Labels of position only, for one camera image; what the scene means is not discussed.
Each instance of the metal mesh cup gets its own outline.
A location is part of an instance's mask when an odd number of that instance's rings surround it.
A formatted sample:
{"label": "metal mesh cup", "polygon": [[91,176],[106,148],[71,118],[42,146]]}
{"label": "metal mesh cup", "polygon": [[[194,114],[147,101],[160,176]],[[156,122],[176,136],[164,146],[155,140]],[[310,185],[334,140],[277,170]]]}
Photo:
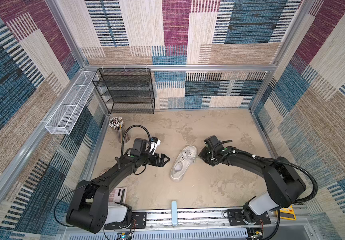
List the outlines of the metal mesh cup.
{"label": "metal mesh cup", "polygon": [[[123,126],[113,127],[111,129],[117,135],[118,142],[122,143],[123,136],[126,132],[125,124],[123,123]],[[127,133],[125,137],[125,143],[128,142],[129,140],[130,140],[130,135],[129,133]]]}

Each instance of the black mesh shelf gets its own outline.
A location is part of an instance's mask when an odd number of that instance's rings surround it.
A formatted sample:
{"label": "black mesh shelf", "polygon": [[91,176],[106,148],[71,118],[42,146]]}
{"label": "black mesh shelf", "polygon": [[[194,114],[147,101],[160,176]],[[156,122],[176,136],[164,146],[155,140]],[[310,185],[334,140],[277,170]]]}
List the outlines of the black mesh shelf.
{"label": "black mesh shelf", "polygon": [[109,113],[154,113],[150,69],[100,68],[93,84]]}

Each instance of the white mesh basket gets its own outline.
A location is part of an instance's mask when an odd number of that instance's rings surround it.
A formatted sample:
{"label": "white mesh basket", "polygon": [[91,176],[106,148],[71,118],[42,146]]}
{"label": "white mesh basket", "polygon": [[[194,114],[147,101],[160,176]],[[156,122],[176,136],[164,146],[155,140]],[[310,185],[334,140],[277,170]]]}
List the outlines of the white mesh basket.
{"label": "white mesh basket", "polygon": [[84,71],[79,75],[61,104],[55,110],[46,124],[51,134],[70,134],[77,122],[84,105],[94,89],[93,78],[98,78],[95,72]]}

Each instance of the black mounting plate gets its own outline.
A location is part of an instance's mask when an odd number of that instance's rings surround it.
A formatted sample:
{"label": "black mounting plate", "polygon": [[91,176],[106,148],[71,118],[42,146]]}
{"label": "black mounting plate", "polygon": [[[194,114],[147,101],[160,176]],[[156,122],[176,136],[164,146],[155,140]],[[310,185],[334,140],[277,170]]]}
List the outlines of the black mounting plate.
{"label": "black mounting plate", "polygon": [[[227,209],[228,221],[230,222],[231,226],[248,225],[243,221],[243,214],[241,213],[242,210],[243,209]],[[263,224],[271,224],[271,220],[267,212],[264,212],[262,215],[259,215],[258,218],[262,219]]]}
{"label": "black mounting plate", "polygon": [[[132,212],[132,219],[135,219],[137,221],[137,224],[135,225],[136,229],[142,229],[146,228],[146,212]],[[130,226],[127,229],[131,229],[133,226],[133,223],[130,224]],[[117,222],[109,223],[104,225],[105,230],[116,230],[121,229]]]}

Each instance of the bundle of pencils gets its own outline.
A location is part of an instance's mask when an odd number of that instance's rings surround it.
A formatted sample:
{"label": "bundle of pencils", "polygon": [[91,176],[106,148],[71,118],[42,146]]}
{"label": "bundle of pencils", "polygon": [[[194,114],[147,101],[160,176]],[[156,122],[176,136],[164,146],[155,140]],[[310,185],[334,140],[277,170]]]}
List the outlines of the bundle of pencils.
{"label": "bundle of pencils", "polygon": [[[111,127],[113,132],[117,133],[117,138],[119,142],[122,142],[123,135],[125,134],[125,124],[123,123],[122,117],[113,117],[108,122],[108,125]],[[125,137],[125,142],[130,140],[130,135],[127,133]]]}

